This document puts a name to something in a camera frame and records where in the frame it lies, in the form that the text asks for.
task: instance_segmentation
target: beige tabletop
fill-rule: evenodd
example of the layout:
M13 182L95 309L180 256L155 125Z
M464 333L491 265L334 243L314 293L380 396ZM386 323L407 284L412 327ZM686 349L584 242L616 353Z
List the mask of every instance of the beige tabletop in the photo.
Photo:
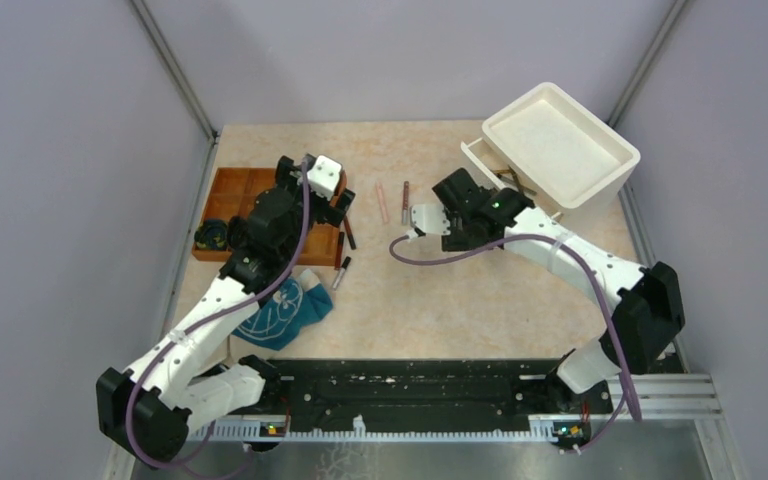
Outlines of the beige tabletop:
M390 241L401 236L402 184L411 203L437 203L431 187L467 165L462 141L481 135L480 121L228 125L219 167L274 167L281 155L327 155L345 167L356 193L349 212L358 249L338 291L333 267L314 267L331 293L334 310L306 327L280 358L542 358L559 357L605 328L596 306L543 267L500 250L450 265L414 267L392 259ZM390 214L382 223L375 182ZM619 201L598 226L582 234L614 254L634 259ZM402 244L400 253L439 258L439 238ZM177 323L201 298L219 263L190 258L178 298ZM229 360L255 351L232 337Z

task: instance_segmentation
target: pen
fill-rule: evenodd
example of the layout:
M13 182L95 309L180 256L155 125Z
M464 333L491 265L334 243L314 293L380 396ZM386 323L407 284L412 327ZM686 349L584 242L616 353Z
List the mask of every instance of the pen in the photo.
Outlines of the pen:
M337 237L337 255L334 256L334 270L340 269L340 261L343 260L343 243L345 243L345 238L345 232L340 232L340 235Z
M356 249L357 244L355 243L355 236L352 235L352 226L349 224L348 215L343 217L343 227L346 228L346 237L349 239L349 246L352 247L352 250Z
M402 190L402 225L408 224L408 195L410 195L410 183L405 181L405 186Z
M387 224L390 222L390 215L387 213L387 202L384 201L384 187L381 186L381 181L375 182L375 192L378 194L378 208L381 210L381 223Z

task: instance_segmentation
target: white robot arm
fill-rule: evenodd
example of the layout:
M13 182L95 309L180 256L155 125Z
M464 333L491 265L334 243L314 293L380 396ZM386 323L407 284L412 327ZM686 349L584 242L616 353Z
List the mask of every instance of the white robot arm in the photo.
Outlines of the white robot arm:
M543 265L594 303L598 304L601 296L603 313L619 337L630 373L647 373L684 326L678 278L666 264L647 269L605 252L564 228L515 190L494 193L479 187L464 169L437 184L434 192L443 205L412 206L411 223L416 230L408 237L441 235L444 251L477 251L504 245L506 251ZM392 246L391 252L408 263L448 262L411 261L395 254ZM592 275L573 255L583 260ZM591 281L594 277L598 294ZM606 331L567 355L555 375L573 393L581 394L615 377L621 363Z
M231 258L175 329L123 372L109 368L99 377L101 431L149 465L174 458L188 432L260 399L262 364L193 377L220 343L258 311L258 301L280 286L307 230L314 223L339 226L343 221L354 193L339 191L342 166L325 156L308 155L303 162L306 168L281 158L275 187L257 197L247 219L237 219L240 230Z

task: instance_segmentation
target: white plastic box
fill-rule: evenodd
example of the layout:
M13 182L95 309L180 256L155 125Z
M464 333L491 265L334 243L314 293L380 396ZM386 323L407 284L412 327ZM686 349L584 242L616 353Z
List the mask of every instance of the white plastic box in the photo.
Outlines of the white plastic box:
M461 144L467 158L485 174L500 164L514 169L571 230L596 223L640 161L633 145L554 83L497 112L482 131L483 138Z

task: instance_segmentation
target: marker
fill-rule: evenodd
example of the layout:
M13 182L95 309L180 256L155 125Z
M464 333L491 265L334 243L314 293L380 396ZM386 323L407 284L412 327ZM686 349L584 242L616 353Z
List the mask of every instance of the marker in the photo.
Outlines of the marker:
M340 232L337 236L337 255L334 256L334 270L340 269L340 260L343 259L343 244L345 243L346 233Z
M408 196L410 195L410 183L405 181L402 189L402 225L408 224Z
M349 268L349 264L352 263L352 257L346 257L343 260L343 265L340 266L340 271L337 273L337 278L334 279L334 283L331 284L331 288L337 290L340 286L340 282L343 280L343 275L346 274L346 269Z
M346 237L349 239L349 246L352 247L352 250L356 249L357 244L355 243L355 236L352 235L352 226L349 225L348 215L343 217L343 227L346 229Z

